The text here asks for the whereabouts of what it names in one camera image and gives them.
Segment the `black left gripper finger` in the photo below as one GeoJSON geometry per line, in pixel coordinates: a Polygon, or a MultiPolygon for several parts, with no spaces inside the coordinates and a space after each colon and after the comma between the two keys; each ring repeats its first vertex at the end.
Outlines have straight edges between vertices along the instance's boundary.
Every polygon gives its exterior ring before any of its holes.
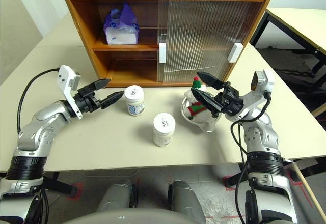
{"type": "Polygon", "coordinates": [[[103,78],[103,79],[99,79],[97,81],[94,81],[93,83],[89,84],[88,87],[88,91],[89,92],[93,92],[93,91],[97,91],[100,89],[105,88],[105,86],[110,83],[110,79],[108,78],[103,78]]]}
{"type": "Polygon", "coordinates": [[[106,109],[110,105],[116,103],[124,95],[124,91],[118,91],[110,94],[100,102],[100,108],[106,109]]]}

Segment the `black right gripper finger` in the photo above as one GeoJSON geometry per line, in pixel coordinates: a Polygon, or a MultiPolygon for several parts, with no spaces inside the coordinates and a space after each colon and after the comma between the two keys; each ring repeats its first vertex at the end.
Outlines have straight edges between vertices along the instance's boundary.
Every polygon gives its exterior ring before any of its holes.
{"type": "Polygon", "coordinates": [[[210,73],[200,71],[197,72],[197,75],[207,86],[213,87],[216,90],[220,90],[225,86],[221,80],[217,79],[210,73]]]}
{"type": "Polygon", "coordinates": [[[191,92],[195,99],[211,112],[213,118],[219,116],[222,107],[214,100],[213,96],[197,88],[191,88],[191,92]]]}

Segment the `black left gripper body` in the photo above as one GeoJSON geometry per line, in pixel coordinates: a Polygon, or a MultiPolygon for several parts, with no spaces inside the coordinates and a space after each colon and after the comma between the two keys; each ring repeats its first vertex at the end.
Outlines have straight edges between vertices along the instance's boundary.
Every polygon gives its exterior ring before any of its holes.
{"type": "Polygon", "coordinates": [[[95,97],[95,91],[100,88],[99,85],[86,85],[77,90],[73,99],[82,114],[92,113],[100,108],[101,100],[95,97]]]}

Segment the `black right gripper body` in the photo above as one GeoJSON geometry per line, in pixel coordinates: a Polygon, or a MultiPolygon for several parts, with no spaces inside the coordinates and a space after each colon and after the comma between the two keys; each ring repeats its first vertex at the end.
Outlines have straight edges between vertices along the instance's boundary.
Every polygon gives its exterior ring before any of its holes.
{"type": "Polygon", "coordinates": [[[239,91],[233,88],[230,82],[224,83],[223,91],[219,92],[214,100],[221,107],[220,112],[227,115],[236,115],[243,108],[239,91]]]}

